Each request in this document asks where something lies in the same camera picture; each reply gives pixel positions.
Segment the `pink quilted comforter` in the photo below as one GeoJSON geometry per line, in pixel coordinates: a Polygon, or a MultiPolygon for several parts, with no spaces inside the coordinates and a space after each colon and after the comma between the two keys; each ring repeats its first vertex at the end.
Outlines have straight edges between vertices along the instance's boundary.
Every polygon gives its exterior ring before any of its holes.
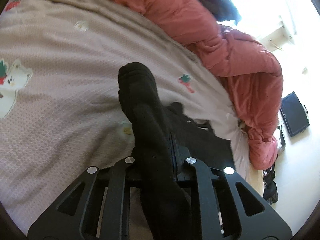
{"type": "Polygon", "coordinates": [[[278,154],[273,134],[283,93],[276,57],[250,35],[218,24],[198,0],[111,1],[142,14],[197,55],[227,90],[245,123],[253,167],[271,167],[278,154]]]}

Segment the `beige strawberry bear blanket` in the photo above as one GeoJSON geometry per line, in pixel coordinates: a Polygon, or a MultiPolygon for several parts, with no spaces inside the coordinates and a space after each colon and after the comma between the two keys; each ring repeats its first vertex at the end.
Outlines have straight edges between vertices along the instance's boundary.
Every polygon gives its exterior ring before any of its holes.
{"type": "Polygon", "coordinates": [[[20,0],[1,14],[1,202],[23,232],[85,168],[134,146],[118,71],[140,62],[164,105],[180,102],[231,141],[249,176],[248,141],[226,90],[193,53],[108,0],[20,0]]]}

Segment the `black flat monitor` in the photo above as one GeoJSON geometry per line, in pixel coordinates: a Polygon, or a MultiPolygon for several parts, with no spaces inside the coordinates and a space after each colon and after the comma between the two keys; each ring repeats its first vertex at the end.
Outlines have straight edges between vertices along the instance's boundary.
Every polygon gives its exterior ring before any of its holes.
{"type": "Polygon", "coordinates": [[[290,137],[304,132],[310,126],[308,111],[300,103],[295,92],[282,98],[280,113],[290,137]]]}

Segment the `black sweater with orange cuffs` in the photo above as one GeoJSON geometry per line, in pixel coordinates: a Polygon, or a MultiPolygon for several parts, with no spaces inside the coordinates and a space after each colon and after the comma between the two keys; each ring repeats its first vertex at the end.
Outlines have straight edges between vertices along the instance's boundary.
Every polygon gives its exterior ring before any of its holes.
{"type": "Polygon", "coordinates": [[[191,204],[175,181],[170,138],[208,166],[233,166],[231,142],[217,137],[208,121],[198,124],[183,106],[160,102],[156,81],[141,63],[122,66],[118,73],[119,101],[132,124],[142,186],[140,202],[154,239],[196,239],[191,231],[191,204]]]}

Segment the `yellow bed sheet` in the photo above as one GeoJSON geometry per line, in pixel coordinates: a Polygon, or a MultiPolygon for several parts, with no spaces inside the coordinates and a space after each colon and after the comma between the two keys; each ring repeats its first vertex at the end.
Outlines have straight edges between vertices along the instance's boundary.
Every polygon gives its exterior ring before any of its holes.
{"type": "Polygon", "coordinates": [[[264,176],[262,170],[256,170],[252,165],[249,166],[247,182],[261,196],[264,194],[264,176]]]}

